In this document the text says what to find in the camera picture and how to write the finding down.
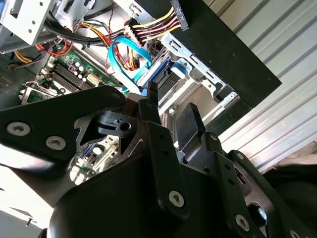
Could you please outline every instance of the green circuit board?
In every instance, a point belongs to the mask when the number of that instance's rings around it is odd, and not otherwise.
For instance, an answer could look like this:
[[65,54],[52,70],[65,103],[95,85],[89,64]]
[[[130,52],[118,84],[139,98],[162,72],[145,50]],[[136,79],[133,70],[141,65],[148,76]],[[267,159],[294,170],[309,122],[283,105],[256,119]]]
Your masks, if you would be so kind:
[[101,73],[98,69],[94,68],[84,60],[82,60],[79,56],[77,56],[74,52],[70,51],[68,54],[64,56],[57,56],[57,61],[61,63],[66,68],[69,68],[75,62],[79,62],[84,68],[86,73],[94,73],[105,85],[109,85],[115,87],[116,85],[103,73]]

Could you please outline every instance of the corrugated metal wall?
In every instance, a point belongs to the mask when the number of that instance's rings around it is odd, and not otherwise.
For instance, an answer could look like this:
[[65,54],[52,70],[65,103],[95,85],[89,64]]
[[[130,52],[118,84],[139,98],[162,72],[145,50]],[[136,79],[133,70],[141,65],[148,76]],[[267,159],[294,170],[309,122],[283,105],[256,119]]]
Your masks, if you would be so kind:
[[283,83],[220,137],[263,171],[317,138],[317,0],[205,2]]

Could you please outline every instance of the black mechanical arm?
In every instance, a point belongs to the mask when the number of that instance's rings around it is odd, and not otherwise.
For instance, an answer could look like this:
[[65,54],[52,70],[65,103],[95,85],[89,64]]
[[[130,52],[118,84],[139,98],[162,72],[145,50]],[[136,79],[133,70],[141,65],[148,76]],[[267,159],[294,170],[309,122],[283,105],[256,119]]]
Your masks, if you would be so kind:
[[177,120],[178,161],[157,106],[150,83],[138,102],[104,86],[0,112],[0,163],[39,179],[64,174],[82,146],[120,137],[117,164],[61,198],[48,237],[316,237],[245,155],[223,151],[193,104]]

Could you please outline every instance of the black panel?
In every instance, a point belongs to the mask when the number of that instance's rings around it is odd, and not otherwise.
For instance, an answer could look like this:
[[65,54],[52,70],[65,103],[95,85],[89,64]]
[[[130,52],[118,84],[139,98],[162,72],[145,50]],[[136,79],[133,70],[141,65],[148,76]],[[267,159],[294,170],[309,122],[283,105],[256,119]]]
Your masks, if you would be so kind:
[[206,126],[207,131],[212,132],[216,136],[220,136],[245,114],[251,111],[251,107],[243,100],[236,102],[229,109],[222,112],[211,124]]
[[[137,0],[155,18],[170,0]],[[189,29],[173,32],[198,58],[255,107],[281,82],[202,0],[179,0]]]

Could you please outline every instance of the screw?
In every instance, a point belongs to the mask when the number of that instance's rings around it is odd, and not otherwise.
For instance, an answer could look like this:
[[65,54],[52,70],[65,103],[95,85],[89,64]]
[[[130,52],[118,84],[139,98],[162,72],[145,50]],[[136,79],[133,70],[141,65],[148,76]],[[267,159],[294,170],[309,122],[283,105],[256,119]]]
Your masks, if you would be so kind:
[[115,98],[120,98],[120,95],[117,92],[113,92],[111,93],[112,96],[114,96]]
[[51,136],[46,140],[46,145],[52,150],[63,150],[66,147],[66,141],[59,136]]
[[23,122],[12,122],[6,127],[6,130],[16,136],[25,136],[31,132],[30,126]]
[[292,238],[301,238],[294,230],[289,230],[289,233],[291,234]]
[[176,207],[183,207],[185,204],[183,196],[178,191],[171,191],[168,198],[169,201]]
[[237,153],[237,156],[238,156],[238,158],[239,158],[240,160],[244,160],[244,156],[243,156],[242,154]]
[[211,137],[213,140],[218,140],[217,137],[216,137],[214,134],[210,134],[210,137]]
[[240,214],[236,215],[236,223],[245,232],[248,232],[250,230],[250,226],[249,226],[247,219],[245,219],[244,216],[241,216]]

